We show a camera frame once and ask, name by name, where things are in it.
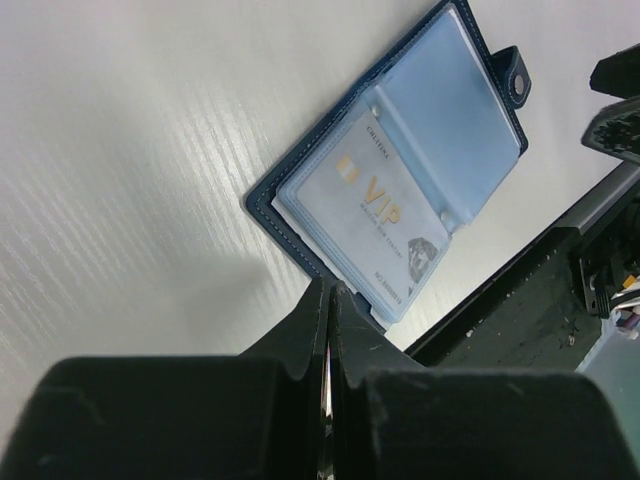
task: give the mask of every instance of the black object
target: black object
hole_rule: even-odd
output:
[[[582,242],[574,254],[578,291],[584,296],[587,311],[600,318],[609,318],[611,310],[622,303],[611,298],[622,290],[625,280],[640,275],[639,207],[639,200],[634,198],[602,234]]]
[[[596,92],[618,98],[640,95],[640,44],[600,60],[590,85]]]
[[[518,47],[507,47],[491,56],[491,65],[500,79],[503,101],[513,109],[522,108],[531,93],[531,77]]]
[[[596,115],[582,144],[640,165],[640,44],[600,60],[590,85],[592,90],[624,101]]]
[[[315,479],[331,464],[336,480],[638,478],[585,378],[425,369],[318,278],[239,357],[59,363],[0,479]]]
[[[589,124],[582,144],[640,165],[640,96],[603,108]]]
[[[407,353],[429,367],[575,370],[600,336],[571,291],[579,241],[575,228],[542,233]]]

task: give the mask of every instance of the black device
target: black device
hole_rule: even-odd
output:
[[[582,144],[640,165],[640,44],[600,60],[590,85],[597,92],[624,100],[596,115]]]
[[[323,278],[237,357],[59,363],[0,466],[2,480],[329,474],[638,478],[587,379],[425,368],[365,320],[344,284]]]

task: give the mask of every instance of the white table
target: white table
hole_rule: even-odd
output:
[[[0,15],[0,433],[78,354],[236,353],[308,283],[244,193],[433,0],[30,2]],[[473,0],[531,147],[389,338],[405,348],[617,162],[579,144],[640,2]]]

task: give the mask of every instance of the metal snap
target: metal snap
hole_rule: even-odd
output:
[[[516,95],[522,95],[524,93],[524,78],[522,78],[522,75],[516,75],[516,78],[513,80],[513,88],[516,91]]]

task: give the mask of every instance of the dark metal frame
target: dark metal frame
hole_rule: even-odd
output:
[[[606,232],[613,220],[639,192],[640,168],[629,163],[621,164],[558,221],[414,342],[406,353],[425,366],[436,366],[456,349],[465,348],[468,332],[487,328],[490,323],[487,320],[493,312],[508,297],[523,289],[527,281],[549,263],[572,264],[589,245]],[[582,282],[578,281],[577,284],[580,287]],[[588,294],[587,290],[581,288],[575,292],[576,298],[585,302]],[[599,329],[599,322],[594,325]],[[496,348],[493,340],[490,348]]]

